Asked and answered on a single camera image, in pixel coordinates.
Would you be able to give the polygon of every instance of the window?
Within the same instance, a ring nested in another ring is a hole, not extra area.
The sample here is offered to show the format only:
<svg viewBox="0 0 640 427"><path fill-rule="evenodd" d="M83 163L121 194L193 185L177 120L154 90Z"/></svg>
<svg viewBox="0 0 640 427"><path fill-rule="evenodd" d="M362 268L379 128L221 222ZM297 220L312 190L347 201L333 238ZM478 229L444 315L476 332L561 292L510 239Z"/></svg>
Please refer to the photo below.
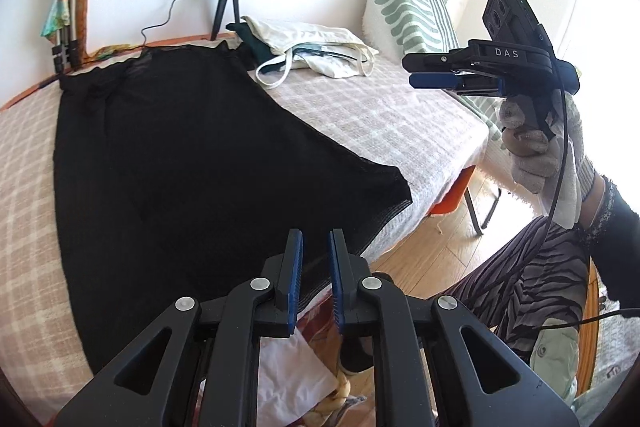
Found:
<svg viewBox="0 0 640 427"><path fill-rule="evenodd" d="M582 73L586 153L639 212L640 0L576 0L558 56Z"/></svg>

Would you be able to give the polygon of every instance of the black garment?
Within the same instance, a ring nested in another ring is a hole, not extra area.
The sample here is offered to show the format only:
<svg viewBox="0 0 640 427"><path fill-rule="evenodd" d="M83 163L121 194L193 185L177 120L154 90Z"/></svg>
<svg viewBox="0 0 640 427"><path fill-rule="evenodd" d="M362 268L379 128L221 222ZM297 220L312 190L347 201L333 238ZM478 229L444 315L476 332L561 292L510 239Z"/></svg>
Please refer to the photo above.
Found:
<svg viewBox="0 0 640 427"><path fill-rule="evenodd" d="M56 220L94 372L175 299L259 275L294 227L304 305L328 281L331 228L359 255L411 203L398 168L281 108L226 45L148 50L61 84Z"/></svg>
<svg viewBox="0 0 640 427"><path fill-rule="evenodd" d="M586 242L607 296L621 308L640 308L640 217L605 178L604 200ZM637 313L625 312L623 317Z"/></svg>

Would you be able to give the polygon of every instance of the bag strap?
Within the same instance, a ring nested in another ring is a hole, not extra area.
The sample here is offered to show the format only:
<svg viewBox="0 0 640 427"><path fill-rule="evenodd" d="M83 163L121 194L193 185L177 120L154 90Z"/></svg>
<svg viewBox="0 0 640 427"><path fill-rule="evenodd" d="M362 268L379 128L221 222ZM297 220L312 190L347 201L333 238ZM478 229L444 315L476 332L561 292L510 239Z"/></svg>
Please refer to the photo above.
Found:
<svg viewBox="0 0 640 427"><path fill-rule="evenodd" d="M363 46L363 45L360 45L360 44L352 44L351 47L360 52L360 57L358 58L358 72L362 76L369 76L371 74L371 72L373 71L373 53L371 53L371 50L367 46ZM366 63L367 63L367 69L366 70L364 68L364 63L362 61L363 57L367 59L366 60Z"/></svg>
<svg viewBox="0 0 640 427"><path fill-rule="evenodd" d="M282 76L276 80L275 82L268 82L264 79L264 77L260 76L260 70L271 64L279 64L284 62L284 71L282 72ZM281 83L284 82L284 79L287 78L289 71L291 70L291 65L293 63L293 51L292 49L288 49L284 55L278 55L277 57L270 58L266 62L260 64L258 68L255 70L255 79L258 83L264 87L264 89L273 89L274 87L278 87Z"/></svg>

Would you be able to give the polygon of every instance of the metal screw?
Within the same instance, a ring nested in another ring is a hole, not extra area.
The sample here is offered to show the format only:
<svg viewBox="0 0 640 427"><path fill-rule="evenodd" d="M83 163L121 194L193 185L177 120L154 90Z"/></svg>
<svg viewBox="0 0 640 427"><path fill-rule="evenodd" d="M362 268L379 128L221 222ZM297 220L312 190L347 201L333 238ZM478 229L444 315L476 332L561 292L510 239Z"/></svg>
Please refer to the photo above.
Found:
<svg viewBox="0 0 640 427"><path fill-rule="evenodd" d="M180 297L177 301L175 301L175 307L178 311L187 312L191 308L196 305L196 301L194 301L191 297Z"/></svg>
<svg viewBox="0 0 640 427"><path fill-rule="evenodd" d="M251 281L251 288L254 290L266 290L271 285L271 282L266 277L256 277Z"/></svg>
<svg viewBox="0 0 640 427"><path fill-rule="evenodd" d="M438 306L440 306L443 310L452 310L456 308L458 305L458 301L456 301L455 297L451 295L443 295L438 298Z"/></svg>
<svg viewBox="0 0 640 427"><path fill-rule="evenodd" d="M379 290L382 288L382 281L377 277L367 277L362 280L362 285L367 290Z"/></svg>

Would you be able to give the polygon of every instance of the blue gripper pad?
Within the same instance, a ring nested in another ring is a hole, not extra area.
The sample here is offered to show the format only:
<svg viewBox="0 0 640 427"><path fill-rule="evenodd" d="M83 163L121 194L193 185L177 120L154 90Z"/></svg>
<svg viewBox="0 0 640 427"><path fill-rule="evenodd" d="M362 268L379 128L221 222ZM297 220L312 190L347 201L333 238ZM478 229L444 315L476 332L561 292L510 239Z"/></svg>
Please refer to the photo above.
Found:
<svg viewBox="0 0 640 427"><path fill-rule="evenodd" d="M289 284L289 302L287 325L289 327L289 334L292 335L295 328L298 317L298 300L300 299L300 278L302 276L302 232L296 230L294 256L293 256L293 269L291 271L291 280Z"/></svg>
<svg viewBox="0 0 640 427"><path fill-rule="evenodd" d="M456 89L460 79L453 73L412 73L409 84L415 89Z"/></svg>
<svg viewBox="0 0 640 427"><path fill-rule="evenodd" d="M334 299L334 316L338 331L344 330L344 292L342 280L340 279L340 266L338 264L338 253L335 248L334 232L329 232L329 269L331 273L331 290Z"/></svg>

